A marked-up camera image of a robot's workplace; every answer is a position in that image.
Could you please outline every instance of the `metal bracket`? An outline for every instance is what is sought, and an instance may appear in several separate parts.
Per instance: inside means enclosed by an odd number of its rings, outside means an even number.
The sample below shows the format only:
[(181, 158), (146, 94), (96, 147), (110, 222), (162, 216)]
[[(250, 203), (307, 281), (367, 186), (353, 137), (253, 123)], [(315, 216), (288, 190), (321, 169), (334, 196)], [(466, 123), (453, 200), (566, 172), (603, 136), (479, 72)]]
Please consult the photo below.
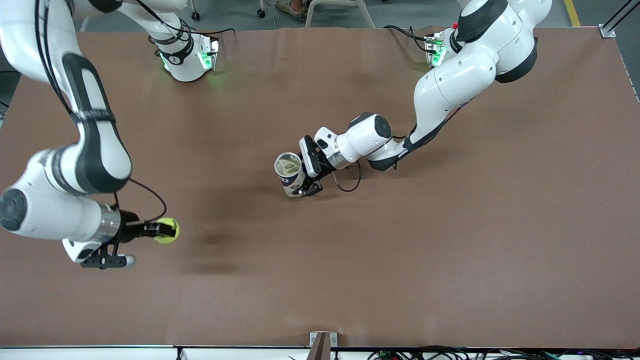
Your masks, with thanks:
[(338, 333), (316, 331), (309, 333), (309, 355), (307, 360), (331, 360), (331, 347), (338, 346)]
[[(326, 331), (314, 331), (309, 333), (309, 347), (314, 346), (314, 341), (316, 340), (318, 334)], [(338, 333), (337, 332), (326, 332), (329, 335), (329, 344), (331, 347), (338, 346)]]
[(611, 30), (611, 31), (606, 31), (604, 29), (604, 25), (603, 24), (598, 24), (598, 29), (600, 30), (600, 35), (602, 35), (602, 38), (614, 38), (616, 37), (616, 32)]

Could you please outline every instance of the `brown table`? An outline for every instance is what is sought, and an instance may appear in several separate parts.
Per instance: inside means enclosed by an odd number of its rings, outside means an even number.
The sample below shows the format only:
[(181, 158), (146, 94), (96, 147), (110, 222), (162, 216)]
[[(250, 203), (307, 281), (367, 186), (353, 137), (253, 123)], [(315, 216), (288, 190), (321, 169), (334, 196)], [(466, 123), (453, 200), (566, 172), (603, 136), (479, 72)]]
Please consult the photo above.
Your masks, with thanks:
[[(494, 84), (397, 171), (288, 199), (273, 160), (363, 111), (415, 122), (424, 54), (377, 29), (223, 38), (218, 71), (178, 83), (143, 33), (83, 33), (134, 161), (182, 234), (138, 240), (130, 270), (0, 233), (0, 345), (636, 347), (640, 121), (613, 40), (540, 29), (538, 62)], [(1, 186), (77, 133), (23, 78), (0, 131)], [(351, 186), (355, 169), (339, 173)], [(122, 207), (159, 204), (129, 185)]]

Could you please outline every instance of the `chair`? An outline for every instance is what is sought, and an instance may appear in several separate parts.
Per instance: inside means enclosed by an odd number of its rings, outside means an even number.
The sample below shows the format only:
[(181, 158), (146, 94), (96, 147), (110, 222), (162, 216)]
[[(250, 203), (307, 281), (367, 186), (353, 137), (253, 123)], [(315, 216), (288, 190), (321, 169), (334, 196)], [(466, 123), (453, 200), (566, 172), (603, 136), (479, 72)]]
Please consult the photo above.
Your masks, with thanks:
[(309, 10), (307, 12), (307, 23), (305, 24), (306, 28), (311, 27), (311, 19), (314, 16), (314, 9), (316, 5), (326, 4), (326, 5), (345, 5), (345, 6), (357, 6), (360, 8), (362, 12), (362, 16), (367, 21), (367, 24), (370, 28), (374, 29), (376, 26), (373, 24), (373, 20), (371, 19), (371, 15), (369, 15), (369, 11), (367, 11), (367, 5), (364, 3), (364, 0), (312, 0), (309, 4)]

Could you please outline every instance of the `shoe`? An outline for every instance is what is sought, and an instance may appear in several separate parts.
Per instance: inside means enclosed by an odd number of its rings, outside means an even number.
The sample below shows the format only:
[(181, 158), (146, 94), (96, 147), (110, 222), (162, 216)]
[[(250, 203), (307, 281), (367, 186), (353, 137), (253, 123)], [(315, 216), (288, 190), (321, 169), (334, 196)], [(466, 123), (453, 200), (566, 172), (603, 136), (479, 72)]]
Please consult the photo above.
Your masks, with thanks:
[(278, 0), (276, 2), (276, 7), (278, 8), (278, 10), (280, 10), (280, 12), (288, 13), (298, 21), (306, 21), (307, 13), (305, 12), (304, 6), (300, 10), (294, 11), (291, 8), (290, 0)]

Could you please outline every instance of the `white robot link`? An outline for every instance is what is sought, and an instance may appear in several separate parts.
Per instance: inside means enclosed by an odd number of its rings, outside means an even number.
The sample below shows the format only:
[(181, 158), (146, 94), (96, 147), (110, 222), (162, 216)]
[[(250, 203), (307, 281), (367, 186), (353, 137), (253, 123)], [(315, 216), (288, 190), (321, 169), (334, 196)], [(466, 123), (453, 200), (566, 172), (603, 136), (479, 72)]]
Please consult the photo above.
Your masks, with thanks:
[(2, 193), (2, 227), (62, 241), (73, 262), (100, 269), (135, 264), (134, 256), (117, 253), (119, 243), (177, 235), (175, 222), (140, 221), (89, 198), (119, 191), (129, 180), (131, 159), (100, 77), (80, 52), (74, 19), (122, 12), (149, 33), (175, 79), (193, 81), (212, 68), (217, 43), (192, 34), (174, 14), (186, 1), (147, 0), (145, 9), (122, 0), (0, 0), (0, 41), (8, 61), (23, 75), (50, 83), (79, 131), (76, 143), (36, 153)]
[(301, 161), (298, 158), (288, 165), (293, 170), (300, 168), (295, 181), (278, 171), (276, 162), (276, 172), (287, 195), (311, 196), (321, 191), (322, 177), (363, 156), (373, 169), (388, 170), (431, 141), (452, 110), (469, 102), (494, 80), (509, 83), (525, 76), (537, 57), (533, 29), (547, 16), (551, 3), (552, 0), (471, 0), (462, 9), (457, 27), (425, 39), (433, 68), (415, 86), (414, 129), (397, 142), (387, 120), (378, 114), (363, 113), (349, 123), (344, 134), (322, 127), (315, 137), (304, 136), (299, 142)]

